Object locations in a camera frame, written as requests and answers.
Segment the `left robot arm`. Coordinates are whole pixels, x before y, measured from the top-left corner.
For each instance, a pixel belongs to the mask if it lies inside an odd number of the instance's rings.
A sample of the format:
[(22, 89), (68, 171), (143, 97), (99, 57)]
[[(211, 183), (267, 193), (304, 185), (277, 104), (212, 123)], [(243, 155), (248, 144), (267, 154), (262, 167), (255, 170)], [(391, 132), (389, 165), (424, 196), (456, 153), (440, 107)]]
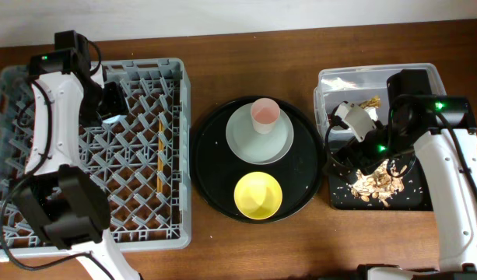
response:
[(126, 117), (123, 90), (92, 63), (95, 43), (74, 30), (54, 35), (54, 51), (30, 59), (33, 144), (7, 201), (41, 241), (77, 259), (94, 279), (139, 279), (110, 233), (107, 194), (82, 168), (79, 129)]

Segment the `yellow bowl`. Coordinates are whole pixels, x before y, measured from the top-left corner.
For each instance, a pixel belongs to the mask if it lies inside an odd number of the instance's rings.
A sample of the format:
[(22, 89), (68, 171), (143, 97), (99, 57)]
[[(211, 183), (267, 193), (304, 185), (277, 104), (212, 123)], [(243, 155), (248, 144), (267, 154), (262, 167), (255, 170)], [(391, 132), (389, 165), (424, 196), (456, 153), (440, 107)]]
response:
[(266, 220), (280, 209), (283, 193), (279, 182), (272, 175), (251, 172), (238, 180), (233, 199), (237, 209), (245, 217)]

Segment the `blue plastic cup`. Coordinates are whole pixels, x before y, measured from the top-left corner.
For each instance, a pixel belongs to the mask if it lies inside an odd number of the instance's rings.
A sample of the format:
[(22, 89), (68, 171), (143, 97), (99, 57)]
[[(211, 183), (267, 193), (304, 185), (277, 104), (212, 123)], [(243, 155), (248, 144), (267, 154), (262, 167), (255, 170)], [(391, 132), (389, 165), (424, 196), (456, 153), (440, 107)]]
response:
[(113, 124), (113, 123), (119, 121), (120, 118), (121, 118), (120, 115), (116, 115), (116, 116), (113, 116), (113, 117), (108, 117), (108, 118), (102, 120), (102, 123), (103, 124)]

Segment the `gold snack wrapper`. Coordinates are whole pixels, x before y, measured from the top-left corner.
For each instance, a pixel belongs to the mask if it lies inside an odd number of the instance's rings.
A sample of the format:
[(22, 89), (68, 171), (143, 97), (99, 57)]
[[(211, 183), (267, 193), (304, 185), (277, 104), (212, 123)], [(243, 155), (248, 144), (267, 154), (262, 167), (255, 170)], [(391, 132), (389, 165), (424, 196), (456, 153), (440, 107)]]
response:
[(347, 125), (354, 121), (371, 119), (368, 113), (364, 110), (366, 107), (381, 108), (381, 98), (373, 96), (364, 101), (349, 101), (343, 100), (339, 105), (336, 105), (331, 113), (328, 115), (328, 123), (335, 126)]

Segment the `white napkin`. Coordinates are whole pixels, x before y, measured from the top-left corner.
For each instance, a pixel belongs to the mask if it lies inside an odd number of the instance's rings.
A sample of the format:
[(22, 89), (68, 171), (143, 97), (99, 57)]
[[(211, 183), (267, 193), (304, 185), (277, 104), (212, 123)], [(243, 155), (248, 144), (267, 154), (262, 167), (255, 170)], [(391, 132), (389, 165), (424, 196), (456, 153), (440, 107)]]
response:
[(368, 113), (372, 121), (377, 121), (377, 108), (376, 107), (366, 107), (364, 110)]

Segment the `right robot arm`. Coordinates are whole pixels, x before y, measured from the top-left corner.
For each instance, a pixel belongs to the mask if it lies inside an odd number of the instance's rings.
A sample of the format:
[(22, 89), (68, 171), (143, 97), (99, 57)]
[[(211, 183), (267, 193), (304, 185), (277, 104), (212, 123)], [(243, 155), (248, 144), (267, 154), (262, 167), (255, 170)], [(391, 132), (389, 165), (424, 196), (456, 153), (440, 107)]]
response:
[(326, 174), (358, 184), (366, 198), (386, 201), (374, 171), (400, 182), (422, 171), (440, 240), (437, 271), (361, 264), (358, 279), (477, 279), (477, 125), (468, 99), (447, 96), (437, 70), (377, 65), (324, 70), (314, 91)]

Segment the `food scraps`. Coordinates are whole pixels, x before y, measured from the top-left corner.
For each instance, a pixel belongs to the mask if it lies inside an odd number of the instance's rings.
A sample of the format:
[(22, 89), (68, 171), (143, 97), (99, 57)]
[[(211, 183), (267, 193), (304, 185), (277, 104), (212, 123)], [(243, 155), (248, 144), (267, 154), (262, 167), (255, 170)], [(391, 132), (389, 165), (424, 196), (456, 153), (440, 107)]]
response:
[(356, 174), (358, 181), (350, 186), (351, 193), (363, 201), (369, 201), (370, 197), (377, 198), (389, 206), (386, 202), (395, 191), (403, 191), (404, 186), (402, 177), (404, 177), (411, 169), (408, 168), (409, 161), (401, 160), (385, 160), (382, 164), (368, 176), (363, 175), (360, 171)]

